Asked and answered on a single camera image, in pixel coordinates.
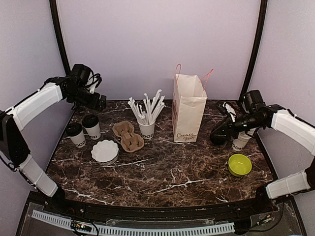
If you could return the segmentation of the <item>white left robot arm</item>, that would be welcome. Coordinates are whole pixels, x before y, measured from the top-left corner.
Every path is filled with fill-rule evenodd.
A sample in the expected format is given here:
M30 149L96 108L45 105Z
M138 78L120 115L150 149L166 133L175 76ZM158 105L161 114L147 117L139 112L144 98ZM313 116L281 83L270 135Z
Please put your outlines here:
M53 105L66 101L75 107L96 111L106 107L106 96L96 92L102 82L99 73L83 64L75 64L66 76L48 78L35 92L0 113L0 152L5 165L19 174L39 192L50 198L50 206L58 214L69 211L64 190L54 182L33 158L25 131Z

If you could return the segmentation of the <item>black cup lid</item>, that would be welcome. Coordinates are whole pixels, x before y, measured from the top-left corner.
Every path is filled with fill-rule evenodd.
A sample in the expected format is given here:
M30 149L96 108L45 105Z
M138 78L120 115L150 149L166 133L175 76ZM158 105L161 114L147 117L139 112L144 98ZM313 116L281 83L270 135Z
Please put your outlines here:
M65 132L69 137L75 137L82 132L83 128L80 123L72 122L67 125Z
M82 125L84 128L93 128L99 123L99 119L96 115L90 114L86 115L82 120Z

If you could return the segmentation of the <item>cardboard cup carrier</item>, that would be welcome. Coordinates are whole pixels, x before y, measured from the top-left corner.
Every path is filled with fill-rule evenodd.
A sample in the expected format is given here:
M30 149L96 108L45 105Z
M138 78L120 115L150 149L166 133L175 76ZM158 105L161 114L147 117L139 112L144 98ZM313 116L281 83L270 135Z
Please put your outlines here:
M129 153L140 150L144 146L144 139L134 133L134 126L129 121L122 121L112 127L115 136L121 138L122 148Z

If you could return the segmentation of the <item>white paper bag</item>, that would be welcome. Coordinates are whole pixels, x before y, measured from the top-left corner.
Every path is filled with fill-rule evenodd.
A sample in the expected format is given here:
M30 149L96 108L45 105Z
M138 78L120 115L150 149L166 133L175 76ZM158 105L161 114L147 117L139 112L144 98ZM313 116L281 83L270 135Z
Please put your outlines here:
M174 74L172 125L175 142L195 142L207 101L206 84L213 70L202 78L181 73L177 64Z

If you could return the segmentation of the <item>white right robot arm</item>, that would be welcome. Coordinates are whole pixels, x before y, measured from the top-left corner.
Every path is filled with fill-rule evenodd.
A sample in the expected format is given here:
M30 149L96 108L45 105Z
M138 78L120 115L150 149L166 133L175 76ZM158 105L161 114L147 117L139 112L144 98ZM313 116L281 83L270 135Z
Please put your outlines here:
M259 195L251 203L255 213L262 213L270 199L307 193L315 188L315 127L299 118L291 110L278 104L267 105L260 91L251 90L241 95L233 114L227 102L219 101L217 109L223 118L215 123L209 139L222 146L237 139L242 131L251 141L262 142L271 161L275 177L258 187Z

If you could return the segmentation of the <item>white paper cup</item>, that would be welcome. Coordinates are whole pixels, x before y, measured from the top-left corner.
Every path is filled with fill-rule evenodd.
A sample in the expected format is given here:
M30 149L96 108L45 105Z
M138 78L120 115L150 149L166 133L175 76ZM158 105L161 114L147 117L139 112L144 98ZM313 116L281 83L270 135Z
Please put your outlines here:
M97 140L97 139L99 139L101 137L99 123L97 123L95 126L90 127L90 128L85 127L85 130L87 131L88 136L92 140Z
M79 134L75 136L70 136L70 135L68 136L77 148L82 148L83 146L85 146L86 139L85 139L83 131L81 131Z

